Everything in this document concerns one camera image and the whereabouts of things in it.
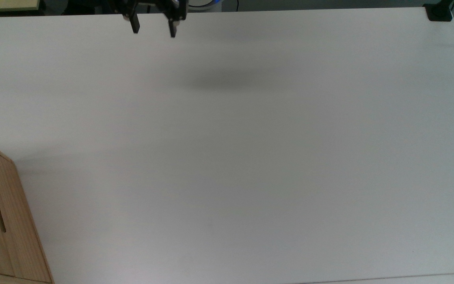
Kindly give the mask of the black Franka gripper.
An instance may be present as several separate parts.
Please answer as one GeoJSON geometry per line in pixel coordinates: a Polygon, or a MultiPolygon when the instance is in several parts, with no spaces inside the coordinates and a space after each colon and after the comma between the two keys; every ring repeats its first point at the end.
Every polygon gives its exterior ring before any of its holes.
{"type": "Polygon", "coordinates": [[[134,34],[140,30],[140,22],[136,14],[138,5],[154,6],[169,19],[169,32],[175,38],[179,21],[184,21],[188,14],[187,0],[109,0],[108,5],[116,14],[129,20],[134,34]]]}

